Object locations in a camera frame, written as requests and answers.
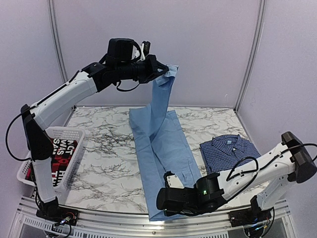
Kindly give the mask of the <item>light blue long sleeve shirt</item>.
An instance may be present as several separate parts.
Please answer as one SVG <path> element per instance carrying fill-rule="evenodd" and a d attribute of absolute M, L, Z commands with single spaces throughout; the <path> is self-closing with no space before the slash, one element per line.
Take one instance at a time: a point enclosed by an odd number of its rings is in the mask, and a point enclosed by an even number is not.
<path fill-rule="evenodd" d="M 159 190 L 165 186 L 164 174 L 177 175 L 185 187 L 193 187 L 201 177 L 175 111 L 168 110 L 169 98 L 178 66 L 153 80 L 152 101 L 145 107 L 129 110 L 141 181 L 149 220 L 169 218 L 156 206 Z"/>

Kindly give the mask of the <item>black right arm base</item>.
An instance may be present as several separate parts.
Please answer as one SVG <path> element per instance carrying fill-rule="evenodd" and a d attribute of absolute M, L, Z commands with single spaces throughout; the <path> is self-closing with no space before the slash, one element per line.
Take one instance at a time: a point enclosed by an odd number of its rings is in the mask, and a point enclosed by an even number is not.
<path fill-rule="evenodd" d="M 271 210 L 263 209 L 257 201 L 258 196 L 255 195 L 251 200 L 251 207 L 229 212 L 229 221 L 232 227 L 253 225 L 258 222 L 271 218 Z"/>

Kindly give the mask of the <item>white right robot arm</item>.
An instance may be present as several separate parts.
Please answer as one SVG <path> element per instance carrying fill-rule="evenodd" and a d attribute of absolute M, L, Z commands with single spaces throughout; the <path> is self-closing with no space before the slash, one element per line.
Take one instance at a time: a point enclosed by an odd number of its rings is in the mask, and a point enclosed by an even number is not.
<path fill-rule="evenodd" d="M 211 213 L 249 188 L 268 182 L 256 195 L 256 203 L 245 217 L 256 222 L 295 183 L 304 183 L 317 173 L 315 160 L 292 132 L 282 134 L 281 143 L 257 159 L 236 164 L 232 169 L 212 173 L 196 181 L 192 188 L 181 187 L 179 179 L 167 181 L 158 192 L 156 207 L 167 216 L 197 216 Z"/>

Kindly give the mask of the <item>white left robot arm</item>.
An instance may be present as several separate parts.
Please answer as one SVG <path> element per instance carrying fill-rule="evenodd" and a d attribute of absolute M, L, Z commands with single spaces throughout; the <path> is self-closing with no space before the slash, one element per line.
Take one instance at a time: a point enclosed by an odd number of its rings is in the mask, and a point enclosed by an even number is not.
<path fill-rule="evenodd" d="M 67 109 L 83 99 L 99 93 L 123 80 L 146 84 L 169 71 L 151 55 L 150 42 L 138 45 L 128 38 L 113 38 L 107 53 L 98 61 L 79 70 L 62 86 L 33 105 L 21 108 L 23 127 L 34 168 L 36 187 L 43 212 L 51 220 L 59 220 L 63 213 L 58 203 L 51 177 L 52 143 L 46 129 Z"/>

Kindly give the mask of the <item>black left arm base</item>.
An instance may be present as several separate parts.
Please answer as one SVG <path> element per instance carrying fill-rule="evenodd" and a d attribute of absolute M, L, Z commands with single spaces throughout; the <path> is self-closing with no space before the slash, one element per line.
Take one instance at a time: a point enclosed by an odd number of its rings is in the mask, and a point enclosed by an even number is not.
<path fill-rule="evenodd" d="M 57 198 L 47 203 L 38 201 L 37 205 L 38 210 L 36 212 L 36 216 L 39 218 L 56 223 L 61 223 L 62 220 L 69 218 L 70 220 L 67 222 L 71 226 L 75 226 L 77 224 L 79 211 L 76 209 L 60 206 Z"/>

